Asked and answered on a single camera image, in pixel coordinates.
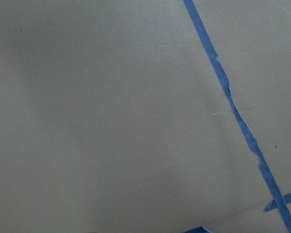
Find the pink towel with white edge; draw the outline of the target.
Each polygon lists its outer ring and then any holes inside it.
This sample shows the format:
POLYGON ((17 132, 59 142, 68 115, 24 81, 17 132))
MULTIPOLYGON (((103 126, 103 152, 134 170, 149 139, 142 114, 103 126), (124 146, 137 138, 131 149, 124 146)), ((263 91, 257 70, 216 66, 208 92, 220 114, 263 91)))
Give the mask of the pink towel with white edge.
POLYGON ((207 228, 204 228, 203 226, 200 226, 200 227, 196 227, 188 231, 185 231, 184 233, 212 233, 212 231, 210 231, 207 228))

